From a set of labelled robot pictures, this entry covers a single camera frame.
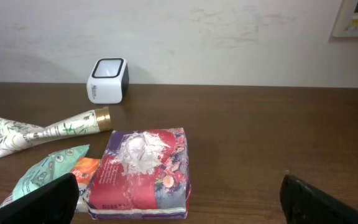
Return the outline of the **teal wet wipes pouch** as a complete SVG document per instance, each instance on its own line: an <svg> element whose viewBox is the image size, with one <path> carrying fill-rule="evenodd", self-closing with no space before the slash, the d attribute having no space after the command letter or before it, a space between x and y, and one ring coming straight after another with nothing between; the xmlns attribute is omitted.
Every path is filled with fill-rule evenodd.
<svg viewBox="0 0 358 224"><path fill-rule="evenodd" d="M33 165L17 182L9 196L2 202L0 208L39 189L51 181L70 173L75 164L90 148L89 144L76 146L49 154L40 162Z"/></svg>

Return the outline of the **orange pocket tissue pack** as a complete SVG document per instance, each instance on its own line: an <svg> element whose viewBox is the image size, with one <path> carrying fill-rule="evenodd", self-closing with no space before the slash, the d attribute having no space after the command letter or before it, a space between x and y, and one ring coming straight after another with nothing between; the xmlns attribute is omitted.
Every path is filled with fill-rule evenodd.
<svg viewBox="0 0 358 224"><path fill-rule="evenodd" d="M79 197L76 204L75 212L87 213L88 201L90 197L90 183L98 169L100 159L88 157L80 158L71 170L75 175L79 189Z"/></svg>

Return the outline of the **red purple tissue pack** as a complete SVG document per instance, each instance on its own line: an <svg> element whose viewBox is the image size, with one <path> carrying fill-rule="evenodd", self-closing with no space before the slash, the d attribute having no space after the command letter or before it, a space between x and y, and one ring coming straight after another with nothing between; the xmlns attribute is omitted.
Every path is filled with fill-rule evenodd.
<svg viewBox="0 0 358 224"><path fill-rule="evenodd" d="M185 219L190 192L183 128L113 131L85 202L94 220Z"/></svg>

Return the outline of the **white bamboo print tube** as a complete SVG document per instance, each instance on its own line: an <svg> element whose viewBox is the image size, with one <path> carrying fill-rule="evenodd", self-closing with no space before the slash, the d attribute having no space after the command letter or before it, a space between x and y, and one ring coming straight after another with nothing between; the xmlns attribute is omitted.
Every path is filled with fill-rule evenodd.
<svg viewBox="0 0 358 224"><path fill-rule="evenodd" d="M108 107L89 110L47 127L0 118L0 158L46 142L111 129Z"/></svg>

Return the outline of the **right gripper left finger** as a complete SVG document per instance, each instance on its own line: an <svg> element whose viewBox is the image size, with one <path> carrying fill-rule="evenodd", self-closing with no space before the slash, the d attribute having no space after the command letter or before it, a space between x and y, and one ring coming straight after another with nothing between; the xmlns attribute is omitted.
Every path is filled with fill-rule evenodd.
<svg viewBox="0 0 358 224"><path fill-rule="evenodd" d="M0 224L69 224L79 197L76 177L67 173L0 208Z"/></svg>

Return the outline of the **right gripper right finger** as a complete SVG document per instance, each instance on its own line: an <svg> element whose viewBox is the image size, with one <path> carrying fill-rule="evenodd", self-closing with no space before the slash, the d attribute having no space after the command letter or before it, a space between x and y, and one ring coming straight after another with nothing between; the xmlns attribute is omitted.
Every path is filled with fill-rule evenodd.
<svg viewBox="0 0 358 224"><path fill-rule="evenodd" d="M280 203L290 224L358 224L358 210L294 175L283 178Z"/></svg>

